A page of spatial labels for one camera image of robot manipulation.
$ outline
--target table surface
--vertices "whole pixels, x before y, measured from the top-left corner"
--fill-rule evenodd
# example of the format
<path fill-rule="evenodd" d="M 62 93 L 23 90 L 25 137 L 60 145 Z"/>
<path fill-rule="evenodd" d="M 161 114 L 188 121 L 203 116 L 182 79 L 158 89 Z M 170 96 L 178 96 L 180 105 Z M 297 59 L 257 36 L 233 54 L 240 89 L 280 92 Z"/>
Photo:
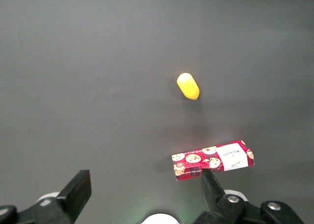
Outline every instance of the table surface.
<path fill-rule="evenodd" d="M 0 200 L 21 211 L 90 169 L 76 223 L 206 209 L 171 155 L 244 140 L 225 189 L 314 219 L 314 0 L 0 0 Z M 176 84 L 191 73 L 187 100 Z"/>

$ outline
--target yellow object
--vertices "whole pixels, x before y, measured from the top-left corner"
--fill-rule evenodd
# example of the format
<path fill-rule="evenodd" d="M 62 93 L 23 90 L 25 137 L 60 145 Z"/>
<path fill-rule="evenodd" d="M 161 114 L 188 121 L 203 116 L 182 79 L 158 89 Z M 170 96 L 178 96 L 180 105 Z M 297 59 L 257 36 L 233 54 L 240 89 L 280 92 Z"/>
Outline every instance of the yellow object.
<path fill-rule="evenodd" d="M 177 79 L 177 84 L 186 98 L 197 100 L 200 95 L 200 89 L 198 88 L 192 75 L 189 73 L 181 74 Z"/>

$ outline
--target screw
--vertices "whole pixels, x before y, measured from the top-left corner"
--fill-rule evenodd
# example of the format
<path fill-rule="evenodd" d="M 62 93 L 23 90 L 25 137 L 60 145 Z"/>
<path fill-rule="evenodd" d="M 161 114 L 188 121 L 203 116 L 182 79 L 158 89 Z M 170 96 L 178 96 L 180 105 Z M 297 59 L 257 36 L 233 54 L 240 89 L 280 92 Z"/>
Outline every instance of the screw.
<path fill-rule="evenodd" d="M 47 206 L 47 205 L 50 204 L 50 203 L 51 203 L 51 200 L 45 199 L 44 201 L 42 201 L 42 202 L 40 203 L 40 206 L 44 207 L 44 206 Z"/>
<path fill-rule="evenodd" d="M 0 210 L 0 216 L 6 214 L 9 211 L 8 208 L 4 208 Z"/>
<path fill-rule="evenodd" d="M 275 202 L 268 203 L 268 208 L 275 210 L 275 211 L 278 211 L 281 209 L 280 205 L 275 203 Z"/>
<path fill-rule="evenodd" d="M 228 198 L 227 198 L 228 200 L 229 200 L 229 202 L 231 202 L 231 203 L 238 203 L 239 202 L 239 198 L 238 197 L 236 197 L 236 196 L 228 196 Z"/>

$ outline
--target red box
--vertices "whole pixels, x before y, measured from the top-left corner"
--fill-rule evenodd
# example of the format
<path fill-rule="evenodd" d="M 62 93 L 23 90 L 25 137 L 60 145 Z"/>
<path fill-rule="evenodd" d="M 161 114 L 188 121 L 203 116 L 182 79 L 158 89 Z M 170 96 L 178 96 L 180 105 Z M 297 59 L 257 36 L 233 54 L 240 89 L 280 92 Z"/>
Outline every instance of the red box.
<path fill-rule="evenodd" d="M 172 155 L 177 181 L 200 176 L 202 169 L 223 172 L 254 165 L 253 152 L 243 141 Z"/>

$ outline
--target bolt head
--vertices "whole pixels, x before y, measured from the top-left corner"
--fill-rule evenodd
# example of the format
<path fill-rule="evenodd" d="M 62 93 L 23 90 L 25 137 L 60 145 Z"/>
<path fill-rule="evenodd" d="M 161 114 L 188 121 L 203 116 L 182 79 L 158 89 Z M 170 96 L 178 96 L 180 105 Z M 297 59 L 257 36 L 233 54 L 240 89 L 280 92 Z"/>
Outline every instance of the bolt head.
<path fill-rule="evenodd" d="M 51 203 L 51 200 L 49 199 L 45 199 L 44 201 L 42 201 L 39 205 L 42 206 L 42 207 L 45 207 L 47 206 L 48 204 Z"/>
<path fill-rule="evenodd" d="M 281 209 L 280 205 L 278 203 L 275 203 L 275 202 L 268 203 L 268 208 L 275 210 L 275 211 L 279 211 Z"/>
<path fill-rule="evenodd" d="M 238 203 L 240 201 L 240 199 L 236 196 L 228 196 L 227 198 L 229 200 L 229 202 L 231 203 Z"/>

